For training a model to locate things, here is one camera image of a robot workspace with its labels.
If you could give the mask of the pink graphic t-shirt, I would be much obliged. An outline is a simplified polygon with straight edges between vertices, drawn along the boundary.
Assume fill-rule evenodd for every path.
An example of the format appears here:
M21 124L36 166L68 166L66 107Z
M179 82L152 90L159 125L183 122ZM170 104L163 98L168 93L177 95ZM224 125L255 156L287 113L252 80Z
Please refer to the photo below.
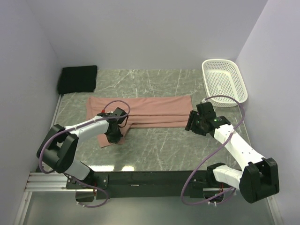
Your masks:
M109 112L119 107L124 111L128 107L112 101L125 101L130 106L127 124L121 128L126 135L131 128L184 128L187 124L190 111L193 110L190 95L177 97L136 97L136 98L100 98L90 96L87 100L87 119L92 119L103 110Z

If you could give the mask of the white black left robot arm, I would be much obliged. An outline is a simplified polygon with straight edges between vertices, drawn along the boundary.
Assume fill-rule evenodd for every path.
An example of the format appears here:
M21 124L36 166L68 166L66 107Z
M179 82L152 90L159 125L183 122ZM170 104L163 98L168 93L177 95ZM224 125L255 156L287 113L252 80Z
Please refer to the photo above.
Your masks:
M94 171L75 159L78 145L100 134L104 134L109 143L119 142L123 137L120 124L127 118L128 113L117 107L113 112L102 111L73 126L52 126L37 151L40 171L63 173L77 180L82 188L91 187L96 182Z

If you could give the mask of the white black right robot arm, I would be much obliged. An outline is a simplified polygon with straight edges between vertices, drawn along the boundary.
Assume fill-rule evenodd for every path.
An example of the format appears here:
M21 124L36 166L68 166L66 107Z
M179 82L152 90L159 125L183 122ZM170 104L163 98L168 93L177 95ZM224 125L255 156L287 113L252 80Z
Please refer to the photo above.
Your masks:
M185 130L203 136L210 134L240 166L240 170L224 163L208 166L203 182L211 187L227 184L239 190L248 203L279 193L277 162L256 152L226 117L216 115L212 103L200 103L196 108L190 111Z

